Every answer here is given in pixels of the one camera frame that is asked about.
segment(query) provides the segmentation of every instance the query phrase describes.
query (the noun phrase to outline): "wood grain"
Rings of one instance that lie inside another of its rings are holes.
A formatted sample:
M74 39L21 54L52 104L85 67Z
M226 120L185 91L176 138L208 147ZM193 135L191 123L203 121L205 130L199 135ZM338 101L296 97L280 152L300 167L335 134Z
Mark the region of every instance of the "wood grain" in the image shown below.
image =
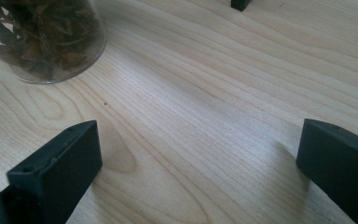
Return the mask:
M103 169L68 223L352 223L296 168L304 118L358 134L358 0L98 0L81 75L40 86L0 62L5 172L97 119Z

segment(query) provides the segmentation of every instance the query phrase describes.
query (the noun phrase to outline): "small black object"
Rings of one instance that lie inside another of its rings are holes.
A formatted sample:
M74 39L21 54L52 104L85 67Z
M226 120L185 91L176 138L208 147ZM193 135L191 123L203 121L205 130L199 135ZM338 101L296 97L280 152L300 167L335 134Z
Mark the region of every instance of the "small black object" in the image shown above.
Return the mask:
M249 5L250 0L231 0L231 7L239 11L244 11Z
M7 172L0 224L62 224L102 167L95 120L72 126Z
M358 223L358 135L305 119L296 165Z

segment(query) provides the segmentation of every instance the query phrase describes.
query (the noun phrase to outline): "wooden table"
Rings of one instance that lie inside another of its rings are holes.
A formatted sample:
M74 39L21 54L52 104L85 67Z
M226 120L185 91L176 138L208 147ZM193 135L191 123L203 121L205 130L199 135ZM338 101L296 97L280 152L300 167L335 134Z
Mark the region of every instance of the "wooden table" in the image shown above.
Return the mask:
M358 134L358 0L229 2L99 0L106 49L62 83L0 62L0 189L97 119L103 169L68 223L352 223L295 159L304 118Z

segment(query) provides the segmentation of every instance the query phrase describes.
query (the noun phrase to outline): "brown dried herb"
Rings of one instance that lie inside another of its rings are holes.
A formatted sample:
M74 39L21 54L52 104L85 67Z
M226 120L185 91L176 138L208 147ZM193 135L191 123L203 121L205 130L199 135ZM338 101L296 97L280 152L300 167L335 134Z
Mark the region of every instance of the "brown dried herb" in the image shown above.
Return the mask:
M0 0L0 59L49 77L85 62L98 29L88 0Z

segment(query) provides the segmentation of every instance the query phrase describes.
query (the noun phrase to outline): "transparent cup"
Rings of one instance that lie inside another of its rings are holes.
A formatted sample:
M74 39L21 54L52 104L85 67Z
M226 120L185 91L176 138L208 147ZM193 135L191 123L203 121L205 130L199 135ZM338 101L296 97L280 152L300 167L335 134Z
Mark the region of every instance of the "transparent cup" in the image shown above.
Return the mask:
M22 81L74 77L97 61L105 43L93 0L0 1L0 60Z

